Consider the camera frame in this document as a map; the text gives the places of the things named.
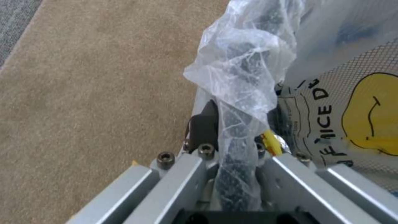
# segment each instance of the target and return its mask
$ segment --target plastic bag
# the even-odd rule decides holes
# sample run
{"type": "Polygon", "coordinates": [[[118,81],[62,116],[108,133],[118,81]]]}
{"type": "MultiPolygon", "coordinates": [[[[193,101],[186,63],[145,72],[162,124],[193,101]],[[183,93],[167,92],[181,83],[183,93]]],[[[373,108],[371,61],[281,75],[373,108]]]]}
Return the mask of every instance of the plastic bag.
{"type": "Polygon", "coordinates": [[[271,122],[319,167],[346,164],[395,195],[397,24],[394,0],[328,1],[303,16],[271,122]]]}
{"type": "Polygon", "coordinates": [[[309,4],[296,32],[297,59],[284,85],[300,82],[398,36],[395,0],[333,0],[309,4]]]}
{"type": "Polygon", "coordinates": [[[267,112],[277,105],[274,86],[295,59],[294,33],[303,12],[301,0],[231,0],[204,31],[197,58],[184,71],[218,105],[215,192],[223,210],[260,207],[254,138],[269,128],[267,112]]]}

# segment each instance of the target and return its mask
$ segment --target plastic wrap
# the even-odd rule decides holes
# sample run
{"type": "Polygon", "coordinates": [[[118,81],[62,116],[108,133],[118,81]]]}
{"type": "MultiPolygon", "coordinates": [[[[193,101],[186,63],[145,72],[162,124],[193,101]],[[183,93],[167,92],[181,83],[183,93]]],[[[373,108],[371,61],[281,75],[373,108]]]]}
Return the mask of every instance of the plastic wrap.
{"type": "Polygon", "coordinates": [[[295,59],[294,32],[303,11],[301,0],[231,0],[204,31],[197,58],[184,71],[218,104],[215,193],[223,210],[260,207],[254,138],[269,128],[267,112],[277,105],[274,86],[295,59]]]}

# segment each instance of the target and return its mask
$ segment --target clear plastic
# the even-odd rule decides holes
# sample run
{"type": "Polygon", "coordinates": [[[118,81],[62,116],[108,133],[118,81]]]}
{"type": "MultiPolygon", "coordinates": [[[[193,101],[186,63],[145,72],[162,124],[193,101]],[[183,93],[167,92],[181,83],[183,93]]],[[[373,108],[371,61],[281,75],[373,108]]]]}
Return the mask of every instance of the clear plastic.
{"type": "Polygon", "coordinates": [[[396,0],[311,0],[306,6],[285,86],[296,87],[398,36],[396,0]]]}
{"type": "Polygon", "coordinates": [[[215,193],[223,210],[257,210],[260,190],[254,138],[277,105],[274,86],[296,55],[301,0],[231,0],[202,36],[184,76],[214,96],[219,109],[220,169],[215,193]]]}

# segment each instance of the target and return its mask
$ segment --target gray carpet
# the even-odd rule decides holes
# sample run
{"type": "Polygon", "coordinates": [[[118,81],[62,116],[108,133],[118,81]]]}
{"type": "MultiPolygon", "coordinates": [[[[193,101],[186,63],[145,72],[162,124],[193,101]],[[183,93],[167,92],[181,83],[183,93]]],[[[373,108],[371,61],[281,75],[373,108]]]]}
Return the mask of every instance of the gray carpet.
{"type": "Polygon", "coordinates": [[[40,3],[41,0],[0,0],[0,68],[40,3]]]}

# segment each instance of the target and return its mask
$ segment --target bolt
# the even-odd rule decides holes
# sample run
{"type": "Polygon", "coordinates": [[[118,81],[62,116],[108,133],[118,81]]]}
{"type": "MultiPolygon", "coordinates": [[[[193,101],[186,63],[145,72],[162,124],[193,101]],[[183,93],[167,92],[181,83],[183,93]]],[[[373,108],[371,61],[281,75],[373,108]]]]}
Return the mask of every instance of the bolt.
{"type": "Polygon", "coordinates": [[[261,159],[265,155],[265,147],[261,143],[256,142],[256,147],[257,147],[257,152],[258,152],[258,158],[261,159]]]}
{"type": "Polygon", "coordinates": [[[208,143],[201,144],[198,147],[198,155],[204,160],[210,160],[214,157],[214,146],[208,143]]]}
{"type": "Polygon", "coordinates": [[[184,139],[184,142],[182,143],[182,153],[188,153],[189,152],[189,139],[184,139]]]}
{"type": "Polygon", "coordinates": [[[309,166],[311,162],[311,158],[304,153],[298,152],[296,153],[296,158],[304,165],[309,166]]]}
{"type": "Polygon", "coordinates": [[[158,167],[164,170],[170,169],[175,161],[174,154],[172,152],[161,152],[158,154],[156,162],[158,167]]]}

